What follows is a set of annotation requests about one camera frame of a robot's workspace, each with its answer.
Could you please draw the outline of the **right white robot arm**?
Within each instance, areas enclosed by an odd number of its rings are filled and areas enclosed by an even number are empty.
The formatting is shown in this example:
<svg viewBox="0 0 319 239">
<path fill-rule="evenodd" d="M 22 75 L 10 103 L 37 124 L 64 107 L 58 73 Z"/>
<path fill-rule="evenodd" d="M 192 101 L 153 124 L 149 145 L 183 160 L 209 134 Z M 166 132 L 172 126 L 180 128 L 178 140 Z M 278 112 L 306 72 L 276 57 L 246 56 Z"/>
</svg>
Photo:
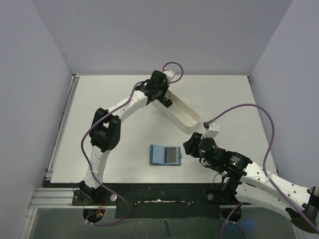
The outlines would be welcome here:
<svg viewBox="0 0 319 239">
<path fill-rule="evenodd" d="M 283 215 L 305 232 L 319 232 L 318 187 L 303 187 L 264 171 L 250 158 L 222 149 L 214 139 L 197 132 L 183 147 L 187 155 L 228 179 L 222 189 L 226 203 L 254 204 Z"/>
</svg>

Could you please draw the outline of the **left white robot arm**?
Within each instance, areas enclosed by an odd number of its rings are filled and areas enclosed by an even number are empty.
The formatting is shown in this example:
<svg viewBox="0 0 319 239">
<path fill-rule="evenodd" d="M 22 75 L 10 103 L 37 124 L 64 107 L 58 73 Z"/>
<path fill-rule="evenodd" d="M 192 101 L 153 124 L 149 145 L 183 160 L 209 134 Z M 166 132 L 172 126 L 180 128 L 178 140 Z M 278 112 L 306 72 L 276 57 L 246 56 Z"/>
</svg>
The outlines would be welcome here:
<svg viewBox="0 0 319 239">
<path fill-rule="evenodd" d="M 149 79 L 137 82 L 124 100 L 106 110 L 96 110 L 92 126 L 81 140 L 81 150 L 88 162 L 88 169 L 79 187 L 89 204 L 94 205 L 101 200 L 106 162 L 111 150 L 120 141 L 121 124 L 137 110 L 153 101 L 162 100 L 174 76 L 171 70 L 155 70 Z"/>
</svg>

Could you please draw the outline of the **blue leather card holder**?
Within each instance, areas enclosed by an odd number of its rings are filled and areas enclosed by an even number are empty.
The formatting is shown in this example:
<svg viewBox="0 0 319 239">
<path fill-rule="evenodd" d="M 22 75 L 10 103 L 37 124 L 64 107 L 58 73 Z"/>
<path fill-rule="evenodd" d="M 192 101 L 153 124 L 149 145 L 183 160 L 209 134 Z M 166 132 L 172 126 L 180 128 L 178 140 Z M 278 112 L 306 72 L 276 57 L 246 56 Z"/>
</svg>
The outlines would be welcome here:
<svg viewBox="0 0 319 239">
<path fill-rule="evenodd" d="M 149 165 L 181 166 L 182 153 L 179 146 L 162 146 L 151 144 Z"/>
</svg>

